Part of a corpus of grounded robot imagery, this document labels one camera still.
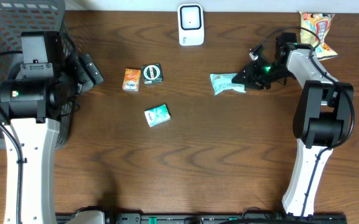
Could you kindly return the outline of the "mint green snack pouch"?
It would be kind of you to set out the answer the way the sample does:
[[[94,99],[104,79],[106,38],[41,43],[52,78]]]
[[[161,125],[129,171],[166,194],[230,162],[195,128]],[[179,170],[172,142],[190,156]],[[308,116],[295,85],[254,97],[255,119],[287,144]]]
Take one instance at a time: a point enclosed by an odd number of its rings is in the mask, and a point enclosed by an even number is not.
[[[239,93],[246,93],[244,84],[233,83],[232,79],[236,76],[236,73],[211,73],[210,81],[214,90],[214,95],[217,96],[221,92],[226,90],[234,90]]]

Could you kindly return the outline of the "orange tissue pack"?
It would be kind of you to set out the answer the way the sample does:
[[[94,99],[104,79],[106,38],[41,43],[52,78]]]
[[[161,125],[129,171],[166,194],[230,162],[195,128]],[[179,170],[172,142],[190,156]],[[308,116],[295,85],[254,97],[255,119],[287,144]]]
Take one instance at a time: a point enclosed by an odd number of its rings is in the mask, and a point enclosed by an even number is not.
[[[139,91],[141,71],[138,69],[127,68],[124,74],[122,88],[124,91]]]

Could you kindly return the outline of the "round green white item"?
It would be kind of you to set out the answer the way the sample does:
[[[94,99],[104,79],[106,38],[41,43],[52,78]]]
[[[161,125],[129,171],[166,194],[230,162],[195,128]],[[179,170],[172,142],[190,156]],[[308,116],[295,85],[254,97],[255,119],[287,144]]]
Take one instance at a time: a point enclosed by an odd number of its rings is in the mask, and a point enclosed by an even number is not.
[[[163,73],[159,63],[142,66],[141,73],[146,85],[163,82]]]

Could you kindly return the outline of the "yellow white snack bag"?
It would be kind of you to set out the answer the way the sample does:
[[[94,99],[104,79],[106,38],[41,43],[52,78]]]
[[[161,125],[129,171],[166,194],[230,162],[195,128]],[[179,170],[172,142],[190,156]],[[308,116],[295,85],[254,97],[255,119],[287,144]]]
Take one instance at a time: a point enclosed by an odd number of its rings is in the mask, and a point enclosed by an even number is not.
[[[332,20],[335,14],[326,13],[309,13],[299,11],[301,16],[301,30],[300,37],[302,44],[310,44],[316,47],[315,52],[319,60],[327,60],[338,56],[334,51],[325,43],[325,38],[331,28]]]

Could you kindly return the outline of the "green tissue pack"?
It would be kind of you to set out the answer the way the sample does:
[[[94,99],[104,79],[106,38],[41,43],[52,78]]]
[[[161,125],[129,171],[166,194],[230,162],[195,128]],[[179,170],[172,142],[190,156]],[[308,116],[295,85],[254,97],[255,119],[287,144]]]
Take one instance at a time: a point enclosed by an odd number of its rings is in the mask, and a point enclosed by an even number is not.
[[[171,119],[171,115],[166,104],[146,110],[144,115],[149,127],[156,126]]]

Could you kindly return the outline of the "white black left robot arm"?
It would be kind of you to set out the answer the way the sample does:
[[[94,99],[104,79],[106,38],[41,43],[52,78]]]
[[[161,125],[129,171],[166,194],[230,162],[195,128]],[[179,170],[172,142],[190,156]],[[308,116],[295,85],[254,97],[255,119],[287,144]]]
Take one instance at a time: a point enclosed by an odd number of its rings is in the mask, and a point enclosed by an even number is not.
[[[7,150],[6,223],[55,223],[54,157],[77,98],[103,81],[89,55],[63,32],[21,34],[22,54],[0,86]]]

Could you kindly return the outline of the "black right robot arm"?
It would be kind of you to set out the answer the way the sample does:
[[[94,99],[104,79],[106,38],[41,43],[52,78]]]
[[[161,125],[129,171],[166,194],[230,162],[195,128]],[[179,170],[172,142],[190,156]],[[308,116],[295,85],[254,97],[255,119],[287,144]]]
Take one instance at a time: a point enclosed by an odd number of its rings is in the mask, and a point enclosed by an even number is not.
[[[267,63],[261,47],[250,56],[252,61],[232,83],[263,90],[281,78],[294,77],[302,88],[292,125],[296,163],[282,205],[288,215],[311,217],[325,165],[348,134],[353,88],[327,73],[310,44],[277,43],[274,63]]]

